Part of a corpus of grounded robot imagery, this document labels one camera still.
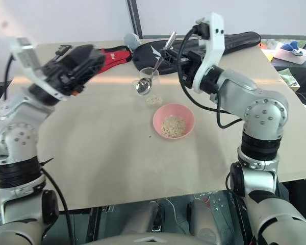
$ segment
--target table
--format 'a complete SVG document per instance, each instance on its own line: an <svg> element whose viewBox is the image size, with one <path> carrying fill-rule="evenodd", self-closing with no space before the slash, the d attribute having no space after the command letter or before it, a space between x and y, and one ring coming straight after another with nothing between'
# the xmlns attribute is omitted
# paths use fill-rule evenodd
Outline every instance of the table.
<svg viewBox="0 0 306 245"><path fill-rule="evenodd" d="M114 47L122 41L95 43ZM37 47L41 63L54 56L60 44ZM283 93L289 101L289 120L279 154L280 181L306 178L306 108L281 80L258 47L222 57L222 68L252 78L261 88ZM196 125L184 139L168 141L152 127L156 108L148 108L131 85L138 77L132 62L119 65L86 84L86 89L60 102L41 126L38 158L54 160L45 168L60 186L70 209L150 200L225 189L231 163L237 160L242 122L220 129L215 113L204 111L184 95L176 74L161 76L163 103L180 103L194 113ZM9 94L30 82L15 77ZM209 97L191 94L215 107ZM225 124L236 119L222 115Z"/></svg>

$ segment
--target white wall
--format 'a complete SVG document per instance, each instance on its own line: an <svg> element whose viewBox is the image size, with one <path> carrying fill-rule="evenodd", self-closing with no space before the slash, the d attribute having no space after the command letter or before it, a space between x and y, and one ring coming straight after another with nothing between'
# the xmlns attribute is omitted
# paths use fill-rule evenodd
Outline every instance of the white wall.
<svg viewBox="0 0 306 245"><path fill-rule="evenodd" d="M223 15L228 34L306 35L306 0L137 0L143 35L186 34L210 12Z"/></svg>
<svg viewBox="0 0 306 245"><path fill-rule="evenodd" d="M7 36L40 44L122 40L132 31L126 0L0 0L0 82L9 56Z"/></svg>

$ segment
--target spoon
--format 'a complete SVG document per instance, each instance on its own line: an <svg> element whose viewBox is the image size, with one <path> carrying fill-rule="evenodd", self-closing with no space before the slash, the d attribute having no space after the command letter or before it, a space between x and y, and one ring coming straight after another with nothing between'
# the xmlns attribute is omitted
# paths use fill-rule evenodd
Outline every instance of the spoon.
<svg viewBox="0 0 306 245"><path fill-rule="evenodd" d="M173 31L171 33L168 41L166 42L165 46L163 47L163 49L164 50L169 49L176 38L177 38L177 33L175 31ZM141 78L137 82L136 90L140 95L146 95L147 93L150 92L150 90L152 88L152 80L153 80L154 73L159 68L159 66L162 64L162 62L163 62L163 58L162 58L162 56L160 56L158 61L155 63L155 66L153 68L153 71L152 71L152 74L151 74L150 78Z"/></svg>

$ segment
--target pink bowl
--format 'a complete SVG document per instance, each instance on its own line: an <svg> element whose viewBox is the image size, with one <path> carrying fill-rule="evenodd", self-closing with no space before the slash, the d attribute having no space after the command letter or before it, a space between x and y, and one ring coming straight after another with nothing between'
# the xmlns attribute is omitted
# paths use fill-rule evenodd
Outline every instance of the pink bowl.
<svg viewBox="0 0 306 245"><path fill-rule="evenodd" d="M165 118L170 116L178 116L184 120L186 125L185 134L181 137L171 138L162 133L162 123ZM188 107L180 104L168 104L161 106L153 116L153 127L155 131L166 139L180 139L187 136L194 128L195 118L194 114Z"/></svg>

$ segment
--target black case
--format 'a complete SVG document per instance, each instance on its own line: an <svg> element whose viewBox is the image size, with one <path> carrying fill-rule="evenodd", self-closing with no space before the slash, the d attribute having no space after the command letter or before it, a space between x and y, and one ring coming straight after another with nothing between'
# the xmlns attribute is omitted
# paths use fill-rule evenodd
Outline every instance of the black case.
<svg viewBox="0 0 306 245"><path fill-rule="evenodd" d="M165 40L149 42L139 46L135 49L133 53L133 63L138 70L147 67L154 67L156 61L160 57L159 50L163 49L165 45ZM178 50L181 45L181 40L176 40L173 44L173 48ZM243 48L256 46L261 42L261 37L256 32L244 32L239 34L225 35L224 36L224 55L232 53ZM188 40L184 53L189 50L198 49L198 40ZM176 70L171 67L166 62L163 62L158 68L161 75L170 74L176 72Z"/></svg>

